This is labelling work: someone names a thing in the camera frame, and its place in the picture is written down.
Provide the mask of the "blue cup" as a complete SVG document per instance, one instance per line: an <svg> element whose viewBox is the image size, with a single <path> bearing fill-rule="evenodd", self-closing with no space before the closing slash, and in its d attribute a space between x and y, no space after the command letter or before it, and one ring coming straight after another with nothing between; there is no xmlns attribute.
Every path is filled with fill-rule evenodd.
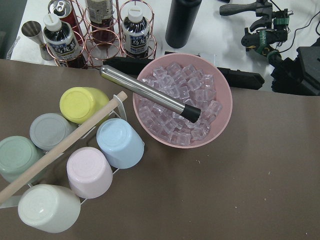
<svg viewBox="0 0 320 240"><path fill-rule="evenodd" d="M109 164L117 169L135 166L143 157L144 142L133 127L121 118L103 122L96 141Z"/></svg>

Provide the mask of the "white cup rack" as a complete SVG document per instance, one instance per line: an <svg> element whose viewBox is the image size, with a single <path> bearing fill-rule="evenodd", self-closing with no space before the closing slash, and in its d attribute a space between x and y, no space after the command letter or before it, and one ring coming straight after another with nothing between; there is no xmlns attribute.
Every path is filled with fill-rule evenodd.
<svg viewBox="0 0 320 240"><path fill-rule="evenodd" d="M115 108L121 106L123 101L128 98L124 91L114 95L113 98L93 116L81 124L70 135L63 139L57 146L45 154L41 159L23 172L15 181L10 183L0 192L0 207L11 208L16 207L21 196L14 194L26 185L31 179L38 175L48 165L57 160L69 147L76 143L81 137L87 134L102 119L109 115Z"/></svg>

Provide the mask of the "pink bowl of ice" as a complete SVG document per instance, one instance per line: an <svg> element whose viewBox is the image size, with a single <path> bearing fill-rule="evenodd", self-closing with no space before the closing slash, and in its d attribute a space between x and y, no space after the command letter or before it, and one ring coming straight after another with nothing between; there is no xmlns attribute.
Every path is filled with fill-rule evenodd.
<svg viewBox="0 0 320 240"><path fill-rule="evenodd" d="M172 53L153 60L137 78L201 110L199 119L192 123L134 94L137 119L157 141L175 148L196 148L212 142L227 127L233 108L231 89L222 73L208 61L195 55Z"/></svg>

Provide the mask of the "yellow cup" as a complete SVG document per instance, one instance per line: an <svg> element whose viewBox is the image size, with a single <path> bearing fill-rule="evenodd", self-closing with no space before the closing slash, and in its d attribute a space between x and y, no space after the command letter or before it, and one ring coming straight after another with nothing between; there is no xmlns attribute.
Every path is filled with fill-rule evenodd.
<svg viewBox="0 0 320 240"><path fill-rule="evenodd" d="M72 87L59 101L62 115L78 125L83 124L109 102L108 96L94 87Z"/></svg>

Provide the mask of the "right tea bottle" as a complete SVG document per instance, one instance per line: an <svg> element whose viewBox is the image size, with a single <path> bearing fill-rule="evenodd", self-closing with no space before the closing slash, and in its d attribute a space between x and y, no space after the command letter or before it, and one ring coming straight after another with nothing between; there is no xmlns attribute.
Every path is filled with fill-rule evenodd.
<svg viewBox="0 0 320 240"><path fill-rule="evenodd" d="M139 6L133 5L128 9L121 29L126 54L137 59L146 58L149 53L150 24Z"/></svg>

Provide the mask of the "tea bottle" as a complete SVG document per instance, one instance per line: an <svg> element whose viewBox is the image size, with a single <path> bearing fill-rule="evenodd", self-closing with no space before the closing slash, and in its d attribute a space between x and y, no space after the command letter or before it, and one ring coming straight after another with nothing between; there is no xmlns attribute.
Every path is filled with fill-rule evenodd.
<svg viewBox="0 0 320 240"><path fill-rule="evenodd" d="M60 20L54 13L48 13L43 18L45 28L44 38L52 55L62 67L85 69L87 62L82 47L69 23Z"/></svg>
<svg viewBox="0 0 320 240"><path fill-rule="evenodd" d="M137 59L146 58L149 53L150 24L139 6L133 5L128 9L121 29L126 54Z"/></svg>

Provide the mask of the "black thermos bottle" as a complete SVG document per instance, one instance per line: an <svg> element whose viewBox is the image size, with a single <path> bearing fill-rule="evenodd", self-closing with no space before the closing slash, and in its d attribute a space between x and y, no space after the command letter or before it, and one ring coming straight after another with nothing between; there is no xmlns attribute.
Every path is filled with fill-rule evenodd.
<svg viewBox="0 0 320 240"><path fill-rule="evenodd" d="M166 31L166 43L175 49L184 47L190 37L201 0L172 0Z"/></svg>

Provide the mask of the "grey cup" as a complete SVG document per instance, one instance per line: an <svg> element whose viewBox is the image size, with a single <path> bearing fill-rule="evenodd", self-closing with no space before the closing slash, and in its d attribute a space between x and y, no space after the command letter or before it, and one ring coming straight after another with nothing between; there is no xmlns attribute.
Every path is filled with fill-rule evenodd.
<svg viewBox="0 0 320 240"><path fill-rule="evenodd" d="M77 127L76 123L68 121L59 113L45 113L33 120L29 136L38 148L50 151Z"/></svg>

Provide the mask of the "middle dark bottle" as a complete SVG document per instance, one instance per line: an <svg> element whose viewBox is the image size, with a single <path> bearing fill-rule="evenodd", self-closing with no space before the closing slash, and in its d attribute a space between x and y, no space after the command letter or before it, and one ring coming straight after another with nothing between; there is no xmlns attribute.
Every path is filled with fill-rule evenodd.
<svg viewBox="0 0 320 240"><path fill-rule="evenodd" d="M111 0L87 0L85 7L88 24L85 49L90 64L99 66L120 52L120 39L114 29L114 5Z"/></svg>

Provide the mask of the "left tea bottle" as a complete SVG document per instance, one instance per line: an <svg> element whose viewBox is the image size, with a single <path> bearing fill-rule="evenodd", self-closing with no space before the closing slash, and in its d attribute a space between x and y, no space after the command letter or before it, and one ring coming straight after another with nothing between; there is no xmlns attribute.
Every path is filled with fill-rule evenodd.
<svg viewBox="0 0 320 240"><path fill-rule="evenodd" d="M87 62L82 47L69 23L60 20L54 13L48 13L43 18L45 28L44 38L52 55L62 67L85 69Z"/></svg>

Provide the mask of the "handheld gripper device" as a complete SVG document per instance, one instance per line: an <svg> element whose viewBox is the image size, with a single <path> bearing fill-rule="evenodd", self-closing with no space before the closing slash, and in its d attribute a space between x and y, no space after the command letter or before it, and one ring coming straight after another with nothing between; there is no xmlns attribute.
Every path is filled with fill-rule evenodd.
<svg viewBox="0 0 320 240"><path fill-rule="evenodd" d="M270 0L256 0L249 4L225 4L219 8L221 16L231 16L243 12L255 12L259 18L244 29L241 44L247 52L255 51L274 62L281 58L273 44L280 45L288 40L290 13L287 8L273 11Z"/></svg>

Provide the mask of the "white cup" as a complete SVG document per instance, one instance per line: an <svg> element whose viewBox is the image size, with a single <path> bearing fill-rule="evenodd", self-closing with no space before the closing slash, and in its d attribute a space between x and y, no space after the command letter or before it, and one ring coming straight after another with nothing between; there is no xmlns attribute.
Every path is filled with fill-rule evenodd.
<svg viewBox="0 0 320 240"><path fill-rule="evenodd" d="M68 230L78 219L80 211L80 199L72 190L51 184L31 187L18 203L22 222L47 233Z"/></svg>

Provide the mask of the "red drink can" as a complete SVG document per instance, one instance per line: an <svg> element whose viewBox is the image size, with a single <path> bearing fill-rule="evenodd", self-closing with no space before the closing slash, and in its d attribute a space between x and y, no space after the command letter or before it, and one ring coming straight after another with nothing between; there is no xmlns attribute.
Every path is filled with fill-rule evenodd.
<svg viewBox="0 0 320 240"><path fill-rule="evenodd" d="M52 0L48 4L48 13L56 15L53 18L58 30L45 29L48 40L63 44L70 49L78 48L81 51L82 38L77 25L74 10L69 0Z"/></svg>

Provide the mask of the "black gripper stand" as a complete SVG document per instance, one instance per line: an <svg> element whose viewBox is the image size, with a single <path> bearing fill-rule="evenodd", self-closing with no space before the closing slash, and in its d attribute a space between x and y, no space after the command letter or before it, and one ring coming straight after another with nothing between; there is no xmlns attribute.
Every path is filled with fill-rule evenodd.
<svg viewBox="0 0 320 240"><path fill-rule="evenodd" d="M282 59L281 54L272 51L267 60L274 70L271 89L276 93L319 96L320 95L320 40L311 46L297 48L297 57Z"/></svg>

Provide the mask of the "steel jigger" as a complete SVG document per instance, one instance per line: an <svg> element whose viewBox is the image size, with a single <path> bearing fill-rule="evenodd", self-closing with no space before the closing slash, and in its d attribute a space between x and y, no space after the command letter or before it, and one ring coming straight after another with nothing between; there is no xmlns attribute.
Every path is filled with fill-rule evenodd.
<svg viewBox="0 0 320 240"><path fill-rule="evenodd" d="M38 44L40 55L43 60L53 60L53 57L47 50L47 44L44 41L42 26L39 22L33 20L25 22L21 27L21 32L25 37Z"/></svg>

